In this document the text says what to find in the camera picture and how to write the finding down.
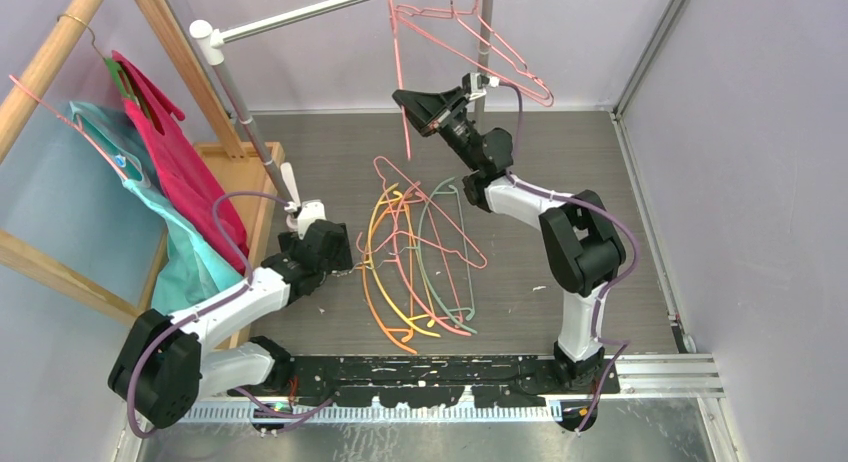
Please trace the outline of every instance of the cloth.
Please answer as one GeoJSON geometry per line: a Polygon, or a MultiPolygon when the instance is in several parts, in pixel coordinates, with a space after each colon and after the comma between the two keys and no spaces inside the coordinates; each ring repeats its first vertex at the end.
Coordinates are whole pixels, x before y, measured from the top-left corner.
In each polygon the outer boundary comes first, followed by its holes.
{"type": "MultiPolygon", "coordinates": [[[[150,108],[152,120],[135,102],[124,99],[124,110],[141,134],[153,165],[156,166],[162,192],[224,260],[244,273],[244,262],[227,243],[212,217],[212,205],[224,195],[224,190],[173,118],[183,120],[185,115],[124,56],[113,51],[112,58],[121,64],[132,80],[136,94],[150,108]]],[[[248,255],[247,231],[229,200],[220,205],[219,217],[224,230],[239,250],[248,255]]]]}
{"type": "Polygon", "coordinates": [[[159,272],[152,307],[168,314],[202,302],[242,279],[162,195],[144,142],[123,112],[85,102],[71,102],[71,112],[103,152],[123,165],[124,187],[168,227],[168,262],[159,272]]]}

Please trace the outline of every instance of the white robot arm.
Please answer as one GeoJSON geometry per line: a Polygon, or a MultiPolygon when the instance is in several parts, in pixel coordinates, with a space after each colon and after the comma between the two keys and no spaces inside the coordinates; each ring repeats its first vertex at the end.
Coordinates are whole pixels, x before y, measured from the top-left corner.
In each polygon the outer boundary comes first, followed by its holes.
{"type": "Polygon", "coordinates": [[[258,385],[280,391],[288,384],[291,355],[270,339],[214,349],[260,317],[311,294],[328,274],[353,268],[347,228],[325,220],[320,201],[306,202],[297,219],[298,231],[279,235],[280,253],[265,259],[249,284],[240,282],[169,316],[151,309],[136,319],[108,383],[126,400],[142,354],[170,333],[135,379],[135,409],[154,427],[173,425],[195,400],[210,395],[258,385]]]}
{"type": "MultiPolygon", "coordinates": [[[[519,184],[526,184],[515,176],[512,180],[501,177],[492,181],[485,189],[486,201],[494,214],[508,215],[536,230],[541,230],[539,216],[548,210],[559,209],[562,202],[551,198],[543,198],[521,190],[519,184]]],[[[603,318],[603,303],[599,303],[598,316],[595,323],[595,334],[592,334],[592,313],[595,301],[606,284],[595,287],[588,296],[563,290],[562,328],[557,344],[559,348],[573,361],[584,360],[603,347],[597,340],[603,318]]]]}
{"type": "Polygon", "coordinates": [[[604,303],[600,295],[624,263],[624,246],[610,220],[586,209],[604,208],[596,193],[561,194],[521,181],[509,171],[512,135],[501,128],[486,134],[474,128],[466,106],[485,95],[485,86],[494,82],[481,74],[468,74],[460,87],[447,92],[396,90],[392,98],[422,136],[438,133],[472,171],[463,178],[472,205],[542,232],[551,273],[564,290],[554,369],[564,386],[584,383],[603,369],[604,347],[598,340],[604,303]],[[577,231],[586,235],[578,236],[577,231]]]}

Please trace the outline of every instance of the wooden shelf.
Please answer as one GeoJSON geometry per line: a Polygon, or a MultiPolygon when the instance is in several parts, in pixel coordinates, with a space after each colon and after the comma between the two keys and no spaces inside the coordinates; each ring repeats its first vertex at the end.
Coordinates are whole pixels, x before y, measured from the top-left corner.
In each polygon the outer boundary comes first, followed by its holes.
{"type": "MultiPolygon", "coordinates": [[[[271,179],[265,173],[265,168],[259,161],[256,150],[249,143],[242,142],[242,148],[246,154],[244,159],[232,159],[227,151],[217,143],[195,144],[195,149],[206,162],[206,166],[218,179],[218,183],[224,192],[236,192],[240,190],[255,190],[266,194],[276,194],[271,179]]],[[[283,163],[285,154],[283,147],[277,142],[269,142],[268,148],[275,163],[283,163]]],[[[265,246],[268,244],[269,231],[271,229],[271,217],[274,215],[274,202],[260,197],[236,197],[232,199],[242,223],[247,229],[248,248],[250,249],[250,264],[254,267],[259,265],[265,257],[265,246]]],[[[156,284],[156,276],[162,270],[166,262],[165,237],[159,243],[150,275],[142,290],[142,299],[139,307],[146,310],[150,307],[153,296],[153,287],[156,284]]],[[[236,347],[245,342],[250,334],[250,327],[245,327],[240,332],[222,344],[222,348],[236,347]]]]}

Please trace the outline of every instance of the wall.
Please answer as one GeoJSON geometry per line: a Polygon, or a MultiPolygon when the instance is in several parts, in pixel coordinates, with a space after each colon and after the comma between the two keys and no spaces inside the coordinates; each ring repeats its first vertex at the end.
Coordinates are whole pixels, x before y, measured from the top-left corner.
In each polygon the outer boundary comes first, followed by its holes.
{"type": "MultiPolygon", "coordinates": [[[[225,29],[322,0],[171,1],[184,25],[203,18],[225,29]]],[[[548,83],[557,108],[591,109],[617,101],[667,2],[495,0],[493,25],[548,83]]],[[[447,0],[395,3],[447,6],[447,0]]],[[[470,7],[471,0],[457,6],[470,7]]],[[[225,54],[253,110],[394,109],[388,16],[386,0],[374,0],[234,42],[225,54]]],[[[476,19],[464,20],[477,26],[476,19]]],[[[422,24],[476,59],[474,39],[458,26],[422,24]]],[[[471,68],[409,29],[401,29],[400,47],[409,88],[447,90],[471,68]]],[[[509,91],[490,96],[491,107],[514,104],[509,91]]]]}
{"type": "MultiPolygon", "coordinates": [[[[70,0],[0,0],[0,94],[12,87],[70,0]]],[[[132,0],[106,0],[92,22],[102,50],[118,49],[186,109],[191,136],[211,130],[132,0]]],[[[48,92],[117,106],[88,34],[48,92]]],[[[127,300],[138,300],[163,225],[121,187],[99,155],[37,109],[0,165],[0,227],[127,300]]],[[[124,417],[106,377],[126,327],[0,266],[0,460],[111,460],[124,417]]]]}
{"type": "Polygon", "coordinates": [[[625,116],[754,461],[845,460],[848,0],[691,0],[625,116]]]}

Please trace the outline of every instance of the wooden frame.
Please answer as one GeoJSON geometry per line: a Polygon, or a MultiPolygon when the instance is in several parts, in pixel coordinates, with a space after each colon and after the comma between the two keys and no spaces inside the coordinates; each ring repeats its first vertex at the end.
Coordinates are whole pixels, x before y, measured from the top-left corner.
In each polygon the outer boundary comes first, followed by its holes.
{"type": "MultiPolygon", "coordinates": [[[[135,0],[156,37],[179,72],[194,100],[215,131],[217,143],[198,144],[196,149],[203,157],[225,191],[256,190],[275,193],[271,181],[265,176],[256,151],[241,142],[221,105],[212,84],[200,62],[180,30],[166,0],[135,0]]],[[[20,77],[21,83],[35,95],[42,97],[71,50],[91,22],[103,0],[72,0],[60,17],[44,44],[36,52],[20,77]]],[[[18,87],[13,87],[0,105],[0,163],[15,144],[37,102],[18,87]]],[[[278,143],[270,143],[274,160],[283,161],[283,150],[278,143]]],[[[258,263],[264,252],[270,228],[272,203],[267,199],[233,201],[248,232],[251,263],[258,263]]],[[[112,317],[126,325],[150,306],[156,276],[165,263],[165,236],[161,238],[156,256],[147,275],[138,303],[130,303],[103,288],[88,277],[30,246],[14,235],[0,230],[0,264],[46,285],[88,307],[112,317]]],[[[246,338],[247,330],[233,336],[235,346],[246,338]]]]}

